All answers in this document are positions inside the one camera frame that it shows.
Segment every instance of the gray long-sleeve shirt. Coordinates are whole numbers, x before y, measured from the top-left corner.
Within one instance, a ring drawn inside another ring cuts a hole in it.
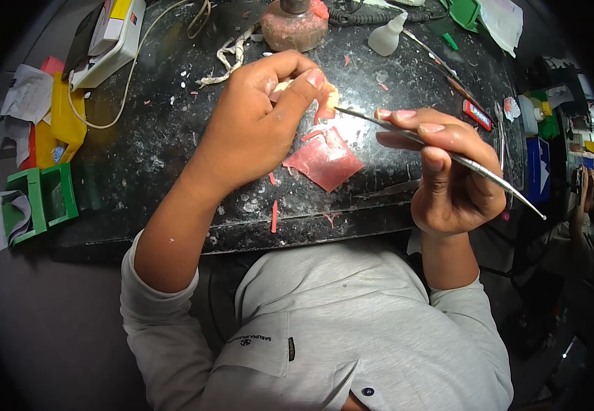
[[[213,358],[185,290],[121,266],[128,345],[156,410],[505,410],[507,351],[482,284],[429,297],[399,256],[369,241],[269,252],[236,294],[240,330]]]

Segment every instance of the yellow plastic container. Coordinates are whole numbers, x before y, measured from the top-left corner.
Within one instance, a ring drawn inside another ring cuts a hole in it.
[[[585,147],[594,153],[594,142],[593,141],[586,141],[585,142]]]
[[[52,84],[50,106],[50,135],[65,144],[65,150],[58,164],[69,162],[85,141],[87,125],[80,121],[69,104],[69,85],[62,82],[62,73],[56,72]],[[85,118],[85,96],[82,90],[71,93],[75,110]]]
[[[39,121],[35,126],[35,154],[39,170],[55,165],[53,155],[57,147],[57,140],[50,135],[50,126],[45,121]]]
[[[542,111],[544,112],[544,116],[553,115],[553,111],[550,109],[550,103],[547,101],[542,101]]]

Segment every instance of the gray floor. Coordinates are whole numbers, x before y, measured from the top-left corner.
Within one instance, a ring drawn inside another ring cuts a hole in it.
[[[0,69],[0,107],[19,63],[39,66],[47,55],[64,59],[80,20],[96,0],[55,0],[30,35]],[[13,159],[0,160],[0,190],[16,172]],[[471,236],[481,265],[511,266],[511,251],[483,231]],[[419,249],[415,234],[410,251]],[[194,297],[194,314],[217,350],[220,343],[207,307],[208,269]],[[481,281],[499,322],[519,300],[509,280],[482,273]],[[118,267],[58,264],[41,257],[0,252],[0,354],[22,393],[38,410],[146,410],[144,385],[125,340],[119,314]],[[232,306],[215,298],[223,333],[235,329]]]

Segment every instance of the person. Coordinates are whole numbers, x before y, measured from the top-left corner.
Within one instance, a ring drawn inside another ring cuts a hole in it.
[[[590,212],[594,208],[594,170],[581,166],[581,189],[571,195],[566,221],[553,226],[526,249],[526,257],[535,270],[564,278],[581,279],[594,267],[594,231]]]
[[[294,81],[273,107],[268,95],[286,78]],[[285,158],[325,81],[293,51],[235,70],[196,152],[125,255],[121,314],[148,402],[156,410],[507,409],[507,350],[467,234],[504,209],[505,195],[445,150],[500,175],[498,159],[472,126],[433,109],[376,113],[430,144],[411,213],[431,295],[376,241],[340,241],[260,257],[236,292],[240,329],[217,358],[190,317],[219,203]],[[413,148],[397,135],[378,138]]]

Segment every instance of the fingernail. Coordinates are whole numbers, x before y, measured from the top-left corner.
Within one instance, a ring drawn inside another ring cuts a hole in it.
[[[385,120],[388,117],[391,117],[391,110],[377,109],[376,110],[376,116],[380,120]]]
[[[430,160],[427,157],[423,157],[423,162],[428,169],[434,172],[440,172],[443,170],[443,160]]]
[[[325,81],[325,74],[322,71],[314,68],[307,75],[306,81],[309,82],[311,86],[318,89],[322,86],[322,83]]]
[[[419,127],[425,133],[436,133],[436,132],[439,132],[445,128],[445,126],[443,124],[430,124],[430,123],[422,123]]]
[[[416,110],[398,110],[395,111],[395,117],[398,120],[408,120],[416,115]]]

